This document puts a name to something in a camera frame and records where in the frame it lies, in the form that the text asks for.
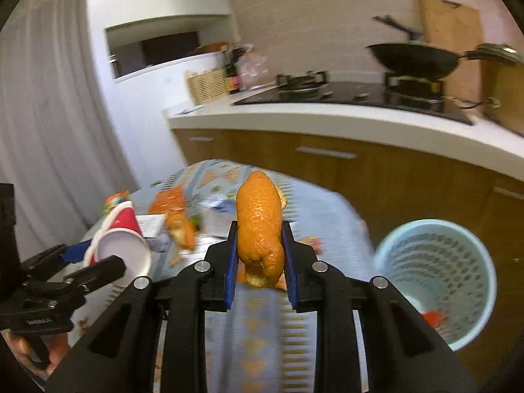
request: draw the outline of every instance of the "white countertop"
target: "white countertop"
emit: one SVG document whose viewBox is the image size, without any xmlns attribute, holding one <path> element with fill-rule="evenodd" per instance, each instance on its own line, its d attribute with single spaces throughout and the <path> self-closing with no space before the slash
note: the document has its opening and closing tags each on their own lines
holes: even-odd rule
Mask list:
<svg viewBox="0 0 524 393">
<path fill-rule="evenodd" d="M 261 91 L 225 96 L 186 115 L 169 115 L 169 127 L 282 131 L 362 140 L 454 158 L 524 181 L 524 138 L 474 115 L 475 125 L 467 125 L 416 112 L 353 104 L 231 105 Z"/>
</svg>

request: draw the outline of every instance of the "human hand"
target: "human hand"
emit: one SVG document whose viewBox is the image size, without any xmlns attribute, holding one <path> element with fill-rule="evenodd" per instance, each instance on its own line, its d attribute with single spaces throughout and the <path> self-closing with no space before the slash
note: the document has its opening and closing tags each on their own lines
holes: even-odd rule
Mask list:
<svg viewBox="0 0 524 393">
<path fill-rule="evenodd" d="M 67 352 L 69 352 L 71 349 L 67 343 L 67 333 L 53 335 L 51 343 L 48 346 L 49 365 L 45 370 L 42 370 L 36 368 L 35 365 L 33 365 L 32 360 L 29 358 L 31 347 L 25 338 L 13 333 L 10 329 L 2 332 L 2 334 L 4 335 L 7 345 L 16 358 L 33 374 L 37 375 L 43 380 L 47 380 L 49 378 L 58 364 L 62 361 L 62 359 L 64 359 L 65 355 L 67 355 Z"/>
</svg>

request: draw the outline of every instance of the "basket rim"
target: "basket rim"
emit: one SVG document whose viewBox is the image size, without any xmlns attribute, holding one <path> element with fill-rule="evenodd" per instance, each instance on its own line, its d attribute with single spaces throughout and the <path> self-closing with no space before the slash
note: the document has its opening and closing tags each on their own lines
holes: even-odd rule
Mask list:
<svg viewBox="0 0 524 393">
<path fill-rule="evenodd" d="M 395 243 L 400 236 L 404 235 L 404 233 L 410 231 L 412 228 L 427 224 L 437 224 L 440 226 L 446 226 L 466 236 L 472 243 L 474 243 L 475 247 L 479 251 L 480 256 L 482 257 L 482 260 L 486 266 L 486 271 L 488 274 L 488 297 L 486 300 L 486 305 L 484 306 L 484 309 L 477 322 L 475 323 L 475 325 L 473 325 L 470 331 L 463 337 L 459 338 L 457 341 L 449 344 L 450 349 L 456 352 L 457 350 L 463 348 L 466 344 L 473 341 L 475 337 L 479 335 L 480 331 L 484 329 L 489 320 L 489 317 L 493 312 L 495 300 L 497 298 L 497 273 L 495 271 L 495 265 L 493 264 L 493 260 L 491 258 L 491 255 L 489 254 L 489 251 L 487 250 L 486 246 L 482 243 L 482 241 L 468 229 L 461 225 L 458 225 L 457 223 L 453 223 L 452 221 L 441 220 L 438 218 L 425 218 L 421 220 L 409 221 L 408 223 L 405 223 L 395 228 L 382 240 L 382 242 L 377 247 L 375 257 L 373 259 L 373 264 L 378 272 L 382 272 L 384 262 L 386 260 L 387 255 L 389 254 L 389 251 L 393 243 Z"/>
</svg>

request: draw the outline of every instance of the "black glass cooktop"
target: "black glass cooktop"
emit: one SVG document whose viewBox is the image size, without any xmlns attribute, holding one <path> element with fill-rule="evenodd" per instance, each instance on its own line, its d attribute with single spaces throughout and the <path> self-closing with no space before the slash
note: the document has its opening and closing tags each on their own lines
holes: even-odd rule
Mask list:
<svg viewBox="0 0 524 393">
<path fill-rule="evenodd" d="M 234 104 L 251 103 L 341 103 L 399 109 L 434 117 L 451 119 L 464 124 L 473 125 L 464 111 L 449 99 L 443 102 L 427 102 L 416 98 L 392 93 L 386 87 L 377 83 L 329 83 L 332 94 L 321 96 L 319 93 L 288 94 L 280 93 L 278 88 L 262 91 L 251 97 L 237 101 Z"/>
</svg>

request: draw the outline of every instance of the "plastic bag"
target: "plastic bag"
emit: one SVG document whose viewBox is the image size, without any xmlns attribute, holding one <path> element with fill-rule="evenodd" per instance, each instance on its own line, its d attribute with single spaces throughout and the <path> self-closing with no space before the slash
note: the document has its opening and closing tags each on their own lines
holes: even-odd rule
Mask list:
<svg viewBox="0 0 524 393">
<path fill-rule="evenodd" d="M 248 51 L 236 63 L 240 81 L 245 90 L 256 90 L 274 85 L 274 76 L 269 72 L 267 57 Z"/>
</svg>

